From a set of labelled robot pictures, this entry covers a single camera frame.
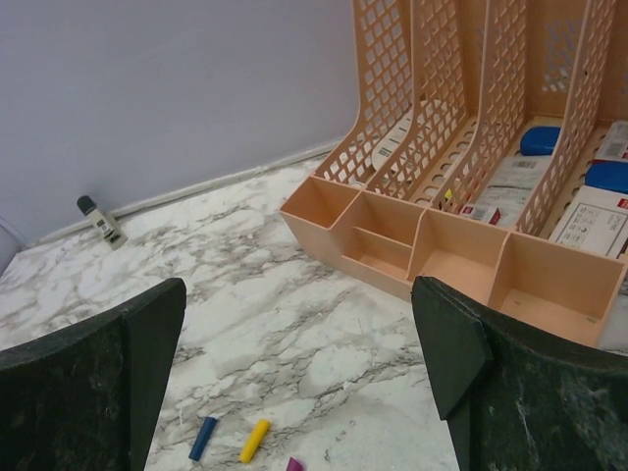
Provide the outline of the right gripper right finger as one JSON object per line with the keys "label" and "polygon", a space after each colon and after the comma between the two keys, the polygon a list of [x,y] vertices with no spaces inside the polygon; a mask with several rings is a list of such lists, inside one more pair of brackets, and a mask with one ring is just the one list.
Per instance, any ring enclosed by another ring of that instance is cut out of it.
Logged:
{"label": "right gripper right finger", "polygon": [[461,470],[624,470],[627,358],[501,314],[433,277],[411,304]]}

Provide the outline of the blue pen cap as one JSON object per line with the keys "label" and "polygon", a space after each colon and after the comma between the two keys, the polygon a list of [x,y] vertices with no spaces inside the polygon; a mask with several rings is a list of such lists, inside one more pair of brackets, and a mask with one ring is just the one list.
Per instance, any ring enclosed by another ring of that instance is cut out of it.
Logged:
{"label": "blue pen cap", "polygon": [[215,417],[207,416],[204,418],[189,452],[188,458],[190,460],[198,462],[201,459],[217,423],[218,420]]}

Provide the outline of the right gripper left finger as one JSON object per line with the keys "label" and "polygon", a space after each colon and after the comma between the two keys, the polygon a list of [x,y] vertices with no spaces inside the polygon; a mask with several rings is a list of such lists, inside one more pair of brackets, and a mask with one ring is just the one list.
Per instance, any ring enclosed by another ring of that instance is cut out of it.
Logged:
{"label": "right gripper left finger", "polygon": [[2,350],[2,469],[143,469],[185,308],[185,284],[170,278]]}

